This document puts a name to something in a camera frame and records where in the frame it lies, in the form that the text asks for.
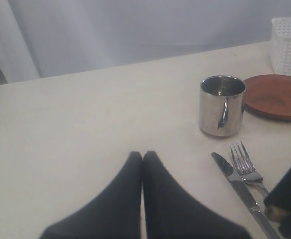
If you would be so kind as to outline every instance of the stainless steel cup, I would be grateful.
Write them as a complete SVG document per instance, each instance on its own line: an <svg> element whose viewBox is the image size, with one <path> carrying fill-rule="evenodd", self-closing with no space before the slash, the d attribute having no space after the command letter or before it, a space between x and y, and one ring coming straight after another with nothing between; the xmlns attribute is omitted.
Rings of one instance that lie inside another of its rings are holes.
<svg viewBox="0 0 291 239"><path fill-rule="evenodd" d="M212 76L202 81L199 127L214 136L231 136L241 127L246 84L232 76Z"/></svg>

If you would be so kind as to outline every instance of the knife blade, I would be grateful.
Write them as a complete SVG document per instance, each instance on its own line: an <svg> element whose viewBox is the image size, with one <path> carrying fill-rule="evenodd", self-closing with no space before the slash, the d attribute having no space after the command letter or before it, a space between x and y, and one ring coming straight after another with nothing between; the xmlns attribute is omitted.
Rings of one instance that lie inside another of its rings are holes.
<svg viewBox="0 0 291 239"><path fill-rule="evenodd" d="M249 192L247 186L236 172L236 170L218 153L211 153L211 156L215 160L216 164L220 168L221 172L225 175L230 185L236 191L242 202L247 207L248 211L255 218L261 229L266 234L269 239L280 239L278 234L269 224L268 220L261 212L260 207L258 206L253 195Z"/></svg>

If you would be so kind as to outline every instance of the cup rim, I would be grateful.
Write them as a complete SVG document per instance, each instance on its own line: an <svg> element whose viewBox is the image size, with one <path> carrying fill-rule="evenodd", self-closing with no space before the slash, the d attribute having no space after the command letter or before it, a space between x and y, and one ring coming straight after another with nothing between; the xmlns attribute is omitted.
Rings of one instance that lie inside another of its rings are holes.
<svg viewBox="0 0 291 239"><path fill-rule="evenodd" d="M242 92L239 92L239 93L237 93L237 94L230 95L230 96L217 96L217 95L213 95L213 94L211 94L211 93L206 92L205 90L203 90L202 85L203 85L203 83L204 83L205 81L207 81L207 80L209 80L209 79L211 79L211 78L214 78L214 77L229 77L229 78L233 78L233 79L235 79L235 80L238 80L238 81L242 82L242 83L244 84L244 86L245 86L245 89L244 89ZM206 94L208 94L208 95L211 95L211 96L216 96L216 97L232 97L232 96L240 95L241 93L245 93L246 90L247 90L247 84L245 83L245 81L243 81L243 80L241 80L241 79L239 79L238 77L235 77L235 76L229 76L229 75L215 75L215 76L209 76L209 77L203 79L203 80L201 81L201 83L200 83L200 89L201 89L204 93L206 93Z"/></svg>

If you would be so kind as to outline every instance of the curtain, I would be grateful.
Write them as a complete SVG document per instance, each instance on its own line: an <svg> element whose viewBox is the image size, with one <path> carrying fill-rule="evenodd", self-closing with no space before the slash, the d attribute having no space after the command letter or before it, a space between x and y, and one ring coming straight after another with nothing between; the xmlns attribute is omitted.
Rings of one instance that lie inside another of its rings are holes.
<svg viewBox="0 0 291 239"><path fill-rule="evenodd" d="M0 48L10 56L0 53L0 65L9 82L270 40L271 18L291 16L291 0L0 0L0 5L5 32ZM14 67L13 56L19 60Z"/></svg>

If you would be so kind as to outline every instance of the wooden coaster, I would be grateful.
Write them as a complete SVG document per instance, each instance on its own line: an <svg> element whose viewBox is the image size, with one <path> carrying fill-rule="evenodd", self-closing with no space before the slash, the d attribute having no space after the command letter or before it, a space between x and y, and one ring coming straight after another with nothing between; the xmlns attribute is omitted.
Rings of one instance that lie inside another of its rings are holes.
<svg viewBox="0 0 291 239"><path fill-rule="evenodd" d="M254 76L245 83L247 110L267 118L291 121L291 76Z"/></svg>

